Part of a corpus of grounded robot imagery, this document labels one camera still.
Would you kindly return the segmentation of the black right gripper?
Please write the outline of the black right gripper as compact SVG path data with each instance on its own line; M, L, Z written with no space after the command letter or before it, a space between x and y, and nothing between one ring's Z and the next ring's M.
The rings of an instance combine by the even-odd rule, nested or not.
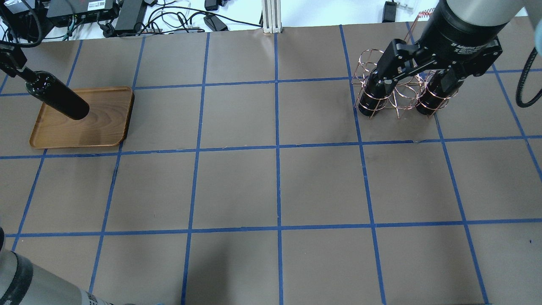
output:
M459 78L479 77L502 54L498 33L503 20L482 10L491 4L440 0L414 43L392 40L377 62L381 78L398 81L427 70L452 70Z

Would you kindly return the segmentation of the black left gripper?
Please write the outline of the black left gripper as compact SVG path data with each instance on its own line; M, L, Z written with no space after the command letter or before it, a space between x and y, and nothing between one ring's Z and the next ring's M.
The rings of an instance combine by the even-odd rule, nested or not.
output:
M11 78L17 76L27 63L27 57L19 46L7 42L0 43L0 69Z

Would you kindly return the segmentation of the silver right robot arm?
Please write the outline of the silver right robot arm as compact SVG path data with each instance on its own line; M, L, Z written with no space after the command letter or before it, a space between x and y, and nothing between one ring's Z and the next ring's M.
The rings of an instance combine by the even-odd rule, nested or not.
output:
M534 48L541 53L540 0L440 0L415 44L392 40L370 75L370 83L394 87L405 77L429 69L447 70L452 81L486 70L498 33L524 8L534 29Z

